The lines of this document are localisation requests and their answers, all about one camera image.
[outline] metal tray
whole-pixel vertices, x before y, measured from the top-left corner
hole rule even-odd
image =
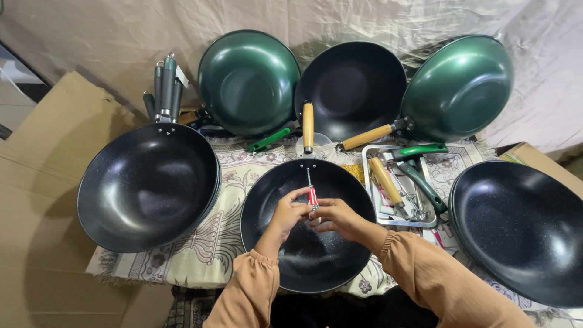
[[[373,190],[374,183],[371,181],[371,177],[369,174],[369,167],[368,167],[368,159],[367,155],[376,156],[378,153],[388,152],[392,149],[399,149],[402,147],[399,146],[392,146],[392,145],[368,145],[363,148],[362,157],[363,157],[363,169],[364,169],[364,188],[366,192],[373,200],[373,204],[375,204],[375,209],[377,211],[377,222],[380,225],[404,225],[404,226],[418,226],[421,228],[433,228],[437,225],[437,216],[436,212],[433,209],[432,204],[429,202],[427,197],[415,186],[415,192],[417,194],[417,199],[419,200],[420,208],[427,212],[427,216],[422,221],[401,221],[392,219],[392,215],[388,215],[385,213],[379,212],[378,208],[376,207],[378,204],[377,200],[373,198]],[[425,181],[431,185],[431,178],[429,176],[429,171],[427,170],[427,162],[425,161],[424,157],[418,158],[415,160],[417,164],[417,169],[421,172]]]

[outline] frying pan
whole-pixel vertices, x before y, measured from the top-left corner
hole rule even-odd
[[[292,131],[293,88],[300,66],[275,37],[238,30],[222,35],[198,67],[202,100],[210,116],[235,135],[258,139],[257,150]]]
[[[245,198],[241,239],[249,252],[257,243],[278,201],[308,185],[306,168],[318,198],[341,198],[368,221],[376,222],[373,204],[360,182],[347,170],[320,159],[296,159],[265,173]],[[296,201],[306,203],[306,196]],[[306,222],[291,230],[279,252],[280,286],[302,293],[324,292],[342,286],[364,269],[370,251],[337,232],[314,232]]]
[[[79,222],[108,250],[137,253],[172,242],[201,223],[219,193],[220,166],[210,144],[196,130],[172,123],[180,104],[171,97],[175,73],[166,70],[161,123],[107,144],[79,186]]]
[[[393,123],[406,85],[403,66],[386,48],[366,41],[340,43],[305,69],[294,109],[301,118],[304,102],[310,101],[314,131],[338,142]]]
[[[522,164],[482,162],[449,197],[462,249],[511,290],[561,308],[583,306],[583,200]]]
[[[463,140],[500,114],[513,83],[514,67],[500,42],[484,35],[462,37],[439,49],[415,73],[398,121],[345,139],[342,147],[352,149],[396,130],[425,142]]]

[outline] wooden handle with metal ferrule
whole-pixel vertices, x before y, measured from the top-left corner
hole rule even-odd
[[[391,128],[390,124],[383,125],[382,127],[366,131],[365,133],[361,133],[355,137],[342,141],[342,146],[344,147],[344,150],[349,150],[354,147],[364,145],[367,142],[371,142],[375,139],[379,139],[380,137],[390,134],[391,132],[393,132],[393,129]]]
[[[393,202],[393,205],[397,205],[403,202],[403,198],[399,194],[397,187],[391,180],[389,173],[383,167],[381,161],[378,158],[371,158],[368,160],[368,165],[373,170],[374,175],[377,177],[379,183],[381,183],[381,187],[389,194],[389,198]]]
[[[305,103],[301,116],[301,128],[304,130],[304,154],[309,155],[314,151],[314,106],[311,103]]]

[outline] beige cloth backdrop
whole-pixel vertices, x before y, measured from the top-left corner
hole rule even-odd
[[[555,151],[555,158],[583,142],[581,0],[5,0],[5,5],[0,40],[49,80],[76,69],[139,110],[142,92],[152,89],[156,61],[173,50],[193,77],[206,46],[232,30],[273,34],[303,67],[323,49],[348,40],[376,41],[402,57],[460,34],[501,33],[516,69],[515,90],[484,136],[494,146],[528,141],[543,152]]]

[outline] cardboard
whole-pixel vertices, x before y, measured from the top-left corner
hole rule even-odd
[[[109,93],[71,72],[0,145],[0,327],[118,328],[132,304],[144,304],[141,295],[152,299],[148,287],[114,287],[85,273],[96,245],[76,217],[89,162],[141,124]],[[156,322],[171,305],[165,288],[157,289],[165,303]],[[141,307],[133,315],[149,320],[151,310]],[[133,327],[126,321],[124,327]]]
[[[512,147],[502,154],[500,159],[525,164],[546,173],[583,198],[583,181],[527,142],[520,142]]]

